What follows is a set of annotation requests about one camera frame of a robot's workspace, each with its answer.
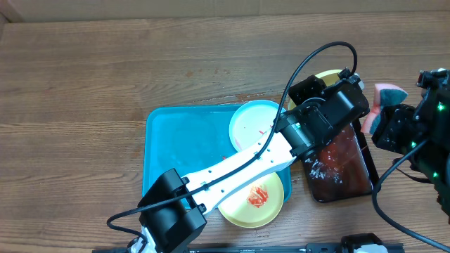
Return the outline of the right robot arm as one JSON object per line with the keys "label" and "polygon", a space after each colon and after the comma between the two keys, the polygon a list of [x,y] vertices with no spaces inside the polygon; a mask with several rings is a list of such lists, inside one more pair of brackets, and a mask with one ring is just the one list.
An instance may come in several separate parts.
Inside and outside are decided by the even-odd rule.
{"label": "right robot arm", "polygon": [[425,90],[417,106],[381,107],[379,121],[371,126],[372,141],[379,149],[405,155],[427,140],[409,158],[411,168],[426,175],[438,193],[437,202],[449,214],[449,71],[422,71],[417,86]]}

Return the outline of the pink and green sponge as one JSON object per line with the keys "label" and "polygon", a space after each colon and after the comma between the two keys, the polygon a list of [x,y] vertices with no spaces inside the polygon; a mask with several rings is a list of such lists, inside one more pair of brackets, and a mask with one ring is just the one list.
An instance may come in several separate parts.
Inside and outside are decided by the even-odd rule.
{"label": "pink and green sponge", "polygon": [[365,134],[374,134],[380,123],[381,110],[401,104],[407,96],[408,93],[405,90],[394,84],[375,84],[373,106],[362,124],[361,131]]}

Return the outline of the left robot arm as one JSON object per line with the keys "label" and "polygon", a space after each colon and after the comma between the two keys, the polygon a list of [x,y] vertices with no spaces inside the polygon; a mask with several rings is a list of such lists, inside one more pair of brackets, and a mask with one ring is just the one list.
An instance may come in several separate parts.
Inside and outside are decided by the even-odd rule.
{"label": "left robot arm", "polygon": [[130,252],[182,252],[202,232],[206,216],[253,181],[323,150],[343,128],[368,112],[360,77],[333,85],[310,76],[290,88],[292,110],[250,147],[185,176],[162,173],[139,202],[141,236]]}

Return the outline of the light blue plate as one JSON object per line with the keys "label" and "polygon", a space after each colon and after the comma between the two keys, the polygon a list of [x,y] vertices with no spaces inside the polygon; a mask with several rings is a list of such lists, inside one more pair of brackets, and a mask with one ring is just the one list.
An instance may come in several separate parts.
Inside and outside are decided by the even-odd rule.
{"label": "light blue plate", "polygon": [[232,146],[240,152],[270,132],[278,107],[278,103],[270,100],[253,100],[240,106],[229,124]]}

